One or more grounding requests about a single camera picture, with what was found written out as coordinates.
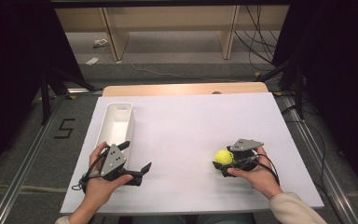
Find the sleeve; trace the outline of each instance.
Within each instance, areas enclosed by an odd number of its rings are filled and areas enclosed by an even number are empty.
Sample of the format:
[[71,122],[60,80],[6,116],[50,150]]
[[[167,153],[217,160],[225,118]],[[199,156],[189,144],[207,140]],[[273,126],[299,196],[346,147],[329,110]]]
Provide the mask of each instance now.
[[284,224],[326,223],[312,208],[294,193],[281,193],[269,200],[274,216]]
[[71,224],[69,222],[69,217],[60,217],[59,219],[56,220],[55,224]]

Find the person's left hand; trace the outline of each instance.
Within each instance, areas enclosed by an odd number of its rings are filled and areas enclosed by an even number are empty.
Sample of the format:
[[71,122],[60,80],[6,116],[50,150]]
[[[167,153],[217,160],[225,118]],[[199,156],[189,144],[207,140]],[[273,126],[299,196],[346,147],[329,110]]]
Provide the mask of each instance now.
[[[101,151],[106,147],[107,144],[103,142],[92,151],[89,155],[89,166],[94,163],[94,161],[101,154]],[[99,170],[100,167],[101,163],[98,162],[94,166],[93,171]],[[83,202],[79,205],[75,212],[69,216],[69,222],[71,224],[88,223],[98,209],[107,203],[113,191],[130,180],[132,180],[131,175],[122,175],[114,181],[107,181],[102,177],[91,178],[87,183],[86,195]]]

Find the white bin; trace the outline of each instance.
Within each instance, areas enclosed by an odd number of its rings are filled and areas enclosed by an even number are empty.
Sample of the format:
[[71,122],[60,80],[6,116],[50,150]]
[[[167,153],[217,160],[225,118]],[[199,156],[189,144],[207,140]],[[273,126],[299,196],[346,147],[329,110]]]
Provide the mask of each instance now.
[[[134,119],[132,113],[132,104],[130,103],[112,103],[106,107],[103,115],[97,147],[102,142],[106,142],[108,146],[112,144],[120,145],[125,141],[132,141]],[[131,144],[122,152],[128,159],[130,157]]]

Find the gray floor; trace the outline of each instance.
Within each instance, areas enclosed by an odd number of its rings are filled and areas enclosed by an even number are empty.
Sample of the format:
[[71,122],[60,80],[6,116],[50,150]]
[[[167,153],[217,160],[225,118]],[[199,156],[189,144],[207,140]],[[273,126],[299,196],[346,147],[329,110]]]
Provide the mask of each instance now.
[[[275,43],[269,32],[263,35],[270,44]],[[223,60],[215,32],[131,33],[125,48],[126,53],[119,63],[113,61],[110,48],[92,47],[95,39],[106,38],[104,34],[67,34],[67,36],[85,79],[99,87],[142,83],[218,82],[223,81],[222,79],[252,81],[255,79],[255,72],[262,74],[266,72],[253,68],[250,62],[258,68],[272,68],[253,54],[249,57],[248,50],[237,37],[234,38],[231,58]],[[263,55],[267,57],[260,45],[255,45],[255,48],[257,51],[264,52]],[[100,61],[91,66],[85,65],[85,62],[92,57],[100,58]],[[278,79],[273,79],[266,83],[271,91],[277,90],[277,81]],[[20,194],[11,206],[6,223],[53,223],[60,216],[61,204],[98,96],[81,94],[75,99],[67,98],[63,101],[51,122],[44,144],[35,157],[31,171],[26,174]],[[0,201],[41,128],[42,105],[38,98],[39,95],[36,95],[33,109],[27,114],[17,135],[13,137],[13,147],[5,151],[0,158]],[[292,101],[292,96],[276,98],[281,111]],[[325,148],[327,167],[334,174],[358,218],[358,179],[345,158],[337,154],[339,148],[310,99],[304,97],[304,103],[307,125],[298,122],[287,123],[298,150],[312,179],[320,185],[320,165],[315,162],[310,146],[299,131],[299,127],[308,127],[316,146]],[[287,121],[296,120],[296,112],[289,111],[283,117]],[[73,119],[65,122],[65,127],[73,128],[73,131],[70,138],[59,139],[58,136],[67,134],[67,131],[59,130],[64,119]],[[327,201],[328,196],[320,192],[325,208],[317,212],[328,223],[339,223],[333,207]],[[255,219],[257,223],[278,223],[269,211],[256,213]],[[114,217],[106,219],[97,217],[96,223],[116,221]]]

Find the white table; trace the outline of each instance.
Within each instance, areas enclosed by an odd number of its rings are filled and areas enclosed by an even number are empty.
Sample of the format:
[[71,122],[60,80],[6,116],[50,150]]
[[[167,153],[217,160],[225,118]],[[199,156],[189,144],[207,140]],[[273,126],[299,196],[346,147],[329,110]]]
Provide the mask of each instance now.
[[71,190],[87,171],[103,113],[109,103],[133,105],[135,129],[129,169],[150,161],[141,187],[117,189],[98,213],[119,216],[254,212],[268,200],[241,178],[214,169],[215,152],[239,138],[264,142],[284,191],[297,193],[311,207],[324,206],[270,93],[101,97],[82,147],[63,214],[81,203]]

